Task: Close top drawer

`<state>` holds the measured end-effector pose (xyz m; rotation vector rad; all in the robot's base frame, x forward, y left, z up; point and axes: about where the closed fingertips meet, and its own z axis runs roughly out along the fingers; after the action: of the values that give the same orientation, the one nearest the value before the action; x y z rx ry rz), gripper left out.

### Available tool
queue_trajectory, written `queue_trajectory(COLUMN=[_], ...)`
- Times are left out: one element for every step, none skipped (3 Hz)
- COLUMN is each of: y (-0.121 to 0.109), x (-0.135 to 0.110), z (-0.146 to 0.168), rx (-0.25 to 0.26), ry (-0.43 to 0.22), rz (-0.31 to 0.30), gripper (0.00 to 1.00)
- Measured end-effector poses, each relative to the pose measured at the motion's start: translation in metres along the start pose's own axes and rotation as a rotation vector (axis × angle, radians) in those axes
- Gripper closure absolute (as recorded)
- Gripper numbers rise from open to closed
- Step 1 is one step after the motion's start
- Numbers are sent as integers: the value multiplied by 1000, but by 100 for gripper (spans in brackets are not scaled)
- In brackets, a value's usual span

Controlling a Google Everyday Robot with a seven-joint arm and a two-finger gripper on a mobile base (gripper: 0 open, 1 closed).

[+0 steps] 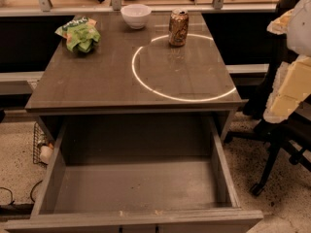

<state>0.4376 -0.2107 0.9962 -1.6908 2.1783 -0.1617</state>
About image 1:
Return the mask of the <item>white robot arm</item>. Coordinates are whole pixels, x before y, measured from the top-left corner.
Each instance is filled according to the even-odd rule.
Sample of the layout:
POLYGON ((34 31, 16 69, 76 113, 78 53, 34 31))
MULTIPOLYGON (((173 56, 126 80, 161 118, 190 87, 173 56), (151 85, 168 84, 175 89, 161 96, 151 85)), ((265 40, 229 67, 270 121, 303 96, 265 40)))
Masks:
POLYGON ((293 9, 271 21, 267 30, 285 34, 287 48, 298 54, 292 63, 281 63, 263 113, 265 121, 280 123, 311 94, 311 0, 299 0, 293 9))

